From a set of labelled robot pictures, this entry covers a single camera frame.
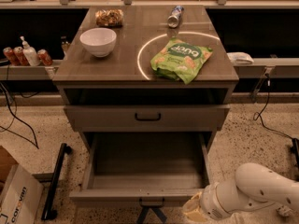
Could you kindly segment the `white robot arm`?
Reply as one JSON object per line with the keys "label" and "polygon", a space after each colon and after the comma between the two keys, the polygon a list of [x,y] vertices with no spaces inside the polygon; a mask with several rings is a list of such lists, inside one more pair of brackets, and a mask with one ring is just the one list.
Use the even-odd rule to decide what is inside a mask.
{"label": "white robot arm", "polygon": [[299,183],[256,163],[245,163],[235,176],[197,192],[184,205],[183,214],[195,222],[222,220],[235,212],[253,212],[278,205],[299,211]]}

